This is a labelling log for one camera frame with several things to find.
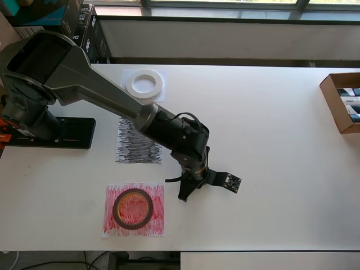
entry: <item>white tape roll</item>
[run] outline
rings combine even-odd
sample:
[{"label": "white tape roll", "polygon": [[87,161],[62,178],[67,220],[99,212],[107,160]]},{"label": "white tape roll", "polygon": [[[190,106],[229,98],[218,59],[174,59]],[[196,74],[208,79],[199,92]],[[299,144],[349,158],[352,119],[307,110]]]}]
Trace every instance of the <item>white tape roll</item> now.
[{"label": "white tape roll", "polygon": [[[135,80],[148,79],[155,82],[154,88],[147,93],[140,93],[134,89]],[[142,100],[155,98],[163,90],[163,80],[160,75],[152,70],[139,70],[133,73],[126,82],[126,90],[130,95]]]}]

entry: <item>tabletop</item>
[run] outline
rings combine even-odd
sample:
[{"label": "tabletop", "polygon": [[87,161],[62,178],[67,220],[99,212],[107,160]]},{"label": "tabletop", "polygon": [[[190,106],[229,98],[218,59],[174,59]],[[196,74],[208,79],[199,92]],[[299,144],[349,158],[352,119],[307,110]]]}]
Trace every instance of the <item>tabletop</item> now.
[{"label": "tabletop", "polygon": [[242,182],[187,202],[165,184],[165,235],[102,237],[109,184],[163,182],[180,166],[115,162],[119,117],[85,101],[55,116],[96,119],[89,150],[6,147],[0,159],[0,250],[359,250],[360,134],[341,135],[319,88],[357,69],[95,65],[166,73],[161,106],[210,129],[209,167]]},{"label": "tabletop", "polygon": [[358,270],[358,252],[181,252],[181,270]]}]

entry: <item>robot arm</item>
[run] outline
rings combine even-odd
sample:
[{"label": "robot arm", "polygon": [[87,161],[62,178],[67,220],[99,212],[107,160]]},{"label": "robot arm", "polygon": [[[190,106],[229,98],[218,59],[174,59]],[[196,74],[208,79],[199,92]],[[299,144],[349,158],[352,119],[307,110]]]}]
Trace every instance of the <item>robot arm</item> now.
[{"label": "robot arm", "polygon": [[182,167],[179,199],[206,183],[237,192],[240,179],[208,168],[209,130],[153,103],[144,105],[95,71],[83,50],[69,38],[42,31],[0,53],[0,77],[8,94],[2,118],[42,140],[61,134],[47,110],[86,100],[134,123],[136,130],[172,151]]}]

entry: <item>red scribbled paper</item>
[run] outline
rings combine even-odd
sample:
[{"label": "red scribbled paper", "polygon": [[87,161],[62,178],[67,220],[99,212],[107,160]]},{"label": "red scribbled paper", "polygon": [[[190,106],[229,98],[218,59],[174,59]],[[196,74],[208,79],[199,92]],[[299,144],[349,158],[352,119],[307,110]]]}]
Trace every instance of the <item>red scribbled paper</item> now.
[{"label": "red scribbled paper", "polygon": [[[153,214],[148,224],[140,229],[121,228],[113,217],[113,206],[116,198],[125,190],[139,188],[149,194],[153,204]],[[163,183],[131,183],[109,185],[106,191],[105,215],[102,235],[110,236],[162,236],[164,235],[164,184]]]}]

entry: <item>wall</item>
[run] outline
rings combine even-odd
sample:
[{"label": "wall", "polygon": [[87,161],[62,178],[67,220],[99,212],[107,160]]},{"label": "wall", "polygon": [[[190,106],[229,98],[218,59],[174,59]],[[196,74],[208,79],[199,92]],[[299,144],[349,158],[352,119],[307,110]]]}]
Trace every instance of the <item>wall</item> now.
[{"label": "wall", "polygon": [[101,21],[114,57],[360,60],[360,26]]}]

